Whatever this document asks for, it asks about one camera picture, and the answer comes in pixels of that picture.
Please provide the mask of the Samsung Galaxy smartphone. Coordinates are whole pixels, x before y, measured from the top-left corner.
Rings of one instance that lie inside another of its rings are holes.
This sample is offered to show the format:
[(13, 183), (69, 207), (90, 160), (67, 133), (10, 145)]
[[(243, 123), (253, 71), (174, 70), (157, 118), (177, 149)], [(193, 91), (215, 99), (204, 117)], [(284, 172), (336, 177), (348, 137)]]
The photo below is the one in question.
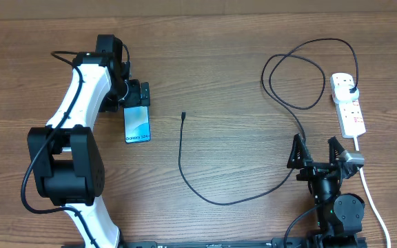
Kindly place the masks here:
[(147, 106), (124, 109), (126, 143), (141, 143), (151, 140), (150, 115)]

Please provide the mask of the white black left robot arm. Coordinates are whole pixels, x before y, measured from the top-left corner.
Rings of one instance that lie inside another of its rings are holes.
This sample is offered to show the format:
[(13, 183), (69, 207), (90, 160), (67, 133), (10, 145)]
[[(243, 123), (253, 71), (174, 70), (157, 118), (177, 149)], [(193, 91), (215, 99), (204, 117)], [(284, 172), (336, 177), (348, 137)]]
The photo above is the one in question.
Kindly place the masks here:
[(130, 53), (113, 34), (100, 34), (93, 52), (74, 52), (72, 81), (54, 116), (27, 137), (30, 165), (21, 202), (34, 214), (64, 211), (82, 247), (125, 247), (105, 206), (105, 168), (93, 129), (101, 112), (123, 110), (127, 144), (147, 142), (150, 86), (131, 77)]

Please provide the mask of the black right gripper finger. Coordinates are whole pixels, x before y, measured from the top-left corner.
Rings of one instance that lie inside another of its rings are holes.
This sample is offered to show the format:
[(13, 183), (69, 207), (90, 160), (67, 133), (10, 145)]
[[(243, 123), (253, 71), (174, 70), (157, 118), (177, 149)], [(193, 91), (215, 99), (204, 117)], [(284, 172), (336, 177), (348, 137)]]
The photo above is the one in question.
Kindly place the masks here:
[(287, 162), (289, 169), (302, 169), (312, 163), (312, 156), (300, 134), (296, 134), (292, 143), (292, 150)]
[(348, 151), (339, 143), (335, 136), (328, 140), (328, 145), (329, 163), (332, 165), (342, 165), (346, 161), (345, 155)]

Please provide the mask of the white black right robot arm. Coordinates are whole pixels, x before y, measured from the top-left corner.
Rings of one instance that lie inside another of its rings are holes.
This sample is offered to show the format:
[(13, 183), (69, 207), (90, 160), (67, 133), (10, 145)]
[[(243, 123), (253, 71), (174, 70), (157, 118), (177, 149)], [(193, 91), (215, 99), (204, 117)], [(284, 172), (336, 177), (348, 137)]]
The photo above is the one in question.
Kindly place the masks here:
[[(282, 247), (366, 247), (364, 238), (357, 233), (362, 231), (365, 201), (356, 194), (343, 194), (343, 181), (351, 178), (363, 168), (365, 159), (360, 152), (347, 151), (332, 137), (328, 140), (329, 160), (316, 162), (300, 134), (292, 143), (287, 167), (297, 169), (296, 180), (308, 184), (314, 198), (314, 206), (302, 213), (287, 228), (283, 239), (277, 245)], [(317, 230), (307, 232), (302, 238), (290, 238), (294, 225), (315, 213)]]

